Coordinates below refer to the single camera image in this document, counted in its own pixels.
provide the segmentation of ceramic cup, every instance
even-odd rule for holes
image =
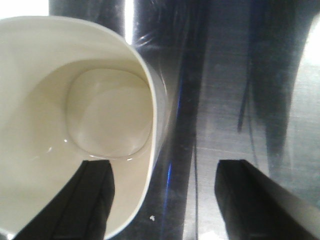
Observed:
[[[109,159],[106,238],[145,198],[163,142],[161,79],[113,31],[45,16],[0,21],[0,229],[20,231],[82,160]]]

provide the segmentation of metal surface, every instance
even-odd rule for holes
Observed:
[[[146,199],[112,239],[228,239],[214,195],[220,159],[247,159],[320,208],[320,65],[298,70],[319,9],[317,0],[49,1],[50,15],[123,35],[167,88],[169,131]]]

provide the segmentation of stainless steel surface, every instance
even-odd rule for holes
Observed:
[[[123,35],[166,85],[169,131],[146,199],[112,239],[228,239],[214,195],[220,159],[247,159],[320,208],[320,65],[299,67],[319,1],[50,0],[49,7]]]

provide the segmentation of white cup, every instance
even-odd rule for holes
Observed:
[[[161,79],[113,31],[45,16],[0,21],[0,229],[20,231],[82,160],[109,159],[106,238],[136,215],[166,126]]]

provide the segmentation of white speck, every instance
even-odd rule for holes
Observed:
[[[48,151],[47,151],[46,153],[49,153],[49,152],[51,152],[51,151],[52,151],[52,146],[49,147],[49,149],[48,149]]]
[[[11,234],[11,233],[8,233],[8,234],[6,235],[6,239],[11,240],[11,239],[14,238],[14,236],[15,236],[15,235],[13,235],[13,234]]]

